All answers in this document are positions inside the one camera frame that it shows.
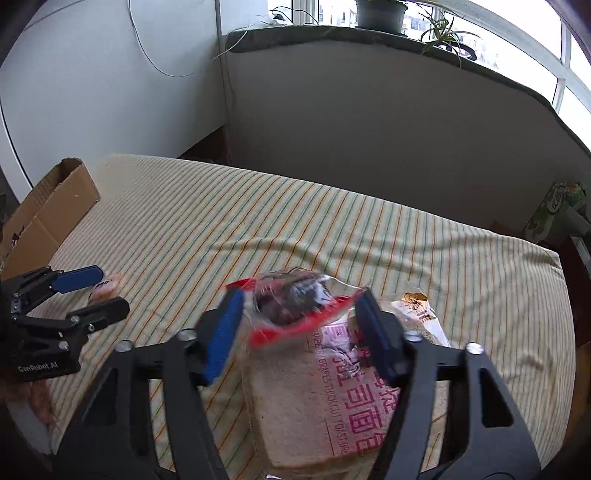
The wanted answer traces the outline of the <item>person left hand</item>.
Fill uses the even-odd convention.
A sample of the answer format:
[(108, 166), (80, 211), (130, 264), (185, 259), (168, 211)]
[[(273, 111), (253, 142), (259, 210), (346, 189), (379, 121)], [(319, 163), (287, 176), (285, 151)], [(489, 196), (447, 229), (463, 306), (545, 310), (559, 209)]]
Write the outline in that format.
[(35, 417), (44, 425), (55, 425), (49, 386), (45, 380), (32, 382), (30, 385), (29, 405)]

